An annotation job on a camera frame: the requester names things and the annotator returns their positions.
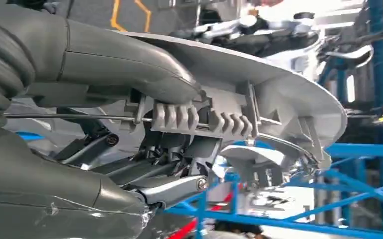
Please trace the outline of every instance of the machinery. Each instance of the machinery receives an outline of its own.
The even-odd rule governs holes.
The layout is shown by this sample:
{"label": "machinery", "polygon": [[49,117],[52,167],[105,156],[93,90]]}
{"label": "machinery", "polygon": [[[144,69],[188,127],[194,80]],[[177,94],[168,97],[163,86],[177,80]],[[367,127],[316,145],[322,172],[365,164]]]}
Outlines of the machinery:
{"label": "machinery", "polygon": [[[213,18],[213,12],[206,15]],[[358,68],[370,61],[370,45],[340,49],[336,38],[327,38],[324,31],[317,29],[314,17],[313,13],[301,12],[293,16],[293,21],[269,21],[254,10],[237,20],[222,22],[218,17],[211,22],[204,21],[203,15],[200,22],[209,23],[170,35],[261,57],[313,80],[319,63],[327,58],[342,61],[337,69]]]}
{"label": "machinery", "polygon": [[[4,114],[16,98],[52,114]],[[76,109],[115,102],[116,115]],[[85,136],[46,155],[3,129],[7,118],[61,118]],[[156,210],[208,188],[226,145],[262,140],[284,155],[267,164],[311,175],[346,122],[325,89],[259,57],[0,4],[0,238],[135,238]],[[132,157],[95,166],[140,130]]]}

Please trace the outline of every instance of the screw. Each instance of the screw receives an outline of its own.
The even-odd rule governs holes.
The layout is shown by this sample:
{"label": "screw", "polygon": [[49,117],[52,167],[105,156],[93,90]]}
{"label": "screw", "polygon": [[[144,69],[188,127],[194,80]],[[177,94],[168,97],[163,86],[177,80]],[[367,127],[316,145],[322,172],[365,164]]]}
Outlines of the screw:
{"label": "screw", "polygon": [[204,191],[208,187],[209,187],[209,182],[207,181],[206,178],[202,178],[202,179],[199,179],[199,181],[197,181],[197,189],[199,191]]}
{"label": "screw", "polygon": [[118,136],[116,136],[115,134],[110,134],[108,135],[108,137],[106,137],[105,141],[109,147],[113,147],[118,143]]}

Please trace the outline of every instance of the metal rod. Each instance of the metal rod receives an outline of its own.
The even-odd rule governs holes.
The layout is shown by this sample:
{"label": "metal rod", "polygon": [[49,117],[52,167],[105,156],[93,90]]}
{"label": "metal rod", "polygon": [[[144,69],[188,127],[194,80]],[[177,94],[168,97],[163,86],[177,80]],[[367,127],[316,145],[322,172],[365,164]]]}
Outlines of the metal rod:
{"label": "metal rod", "polygon": [[[135,118],[130,116],[114,116],[114,115],[76,115],[76,114],[3,114],[7,119],[21,119],[21,118],[66,118],[66,119],[95,119],[95,120],[122,120],[134,122]],[[152,122],[151,118],[142,118],[143,122]],[[198,128],[209,128],[208,124],[198,123]]]}

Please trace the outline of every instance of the orange line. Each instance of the orange line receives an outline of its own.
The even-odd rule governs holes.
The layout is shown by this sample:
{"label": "orange line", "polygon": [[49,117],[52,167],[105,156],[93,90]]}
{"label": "orange line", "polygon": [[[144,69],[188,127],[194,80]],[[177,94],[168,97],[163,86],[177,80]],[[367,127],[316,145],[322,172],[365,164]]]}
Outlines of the orange line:
{"label": "orange line", "polygon": [[111,27],[115,28],[118,31],[126,31],[125,28],[120,26],[117,23],[117,16],[118,16],[118,8],[120,8],[120,0],[114,0],[114,6],[112,7],[112,16],[111,16]]}
{"label": "orange line", "polygon": [[144,27],[145,32],[150,32],[150,23],[152,12],[141,2],[141,0],[134,0],[135,4],[146,13],[146,26]]}

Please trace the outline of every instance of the red stripe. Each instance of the red stripe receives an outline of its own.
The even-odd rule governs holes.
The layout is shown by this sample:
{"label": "red stripe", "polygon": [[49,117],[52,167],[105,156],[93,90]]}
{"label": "red stripe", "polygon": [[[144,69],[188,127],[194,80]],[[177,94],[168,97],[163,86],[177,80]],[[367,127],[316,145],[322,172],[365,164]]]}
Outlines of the red stripe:
{"label": "red stripe", "polygon": [[[232,196],[233,194],[230,193],[228,194],[225,199],[224,199],[224,203],[228,203],[232,200]],[[222,206],[214,206],[210,209],[210,211],[219,211],[220,209],[222,209]],[[197,220],[193,220],[192,222],[190,222],[189,224],[187,224],[185,227],[181,228],[179,231],[177,231],[175,234],[173,234],[172,236],[168,237],[168,239],[183,239],[184,237],[186,237],[190,232],[192,232],[197,226]]]}

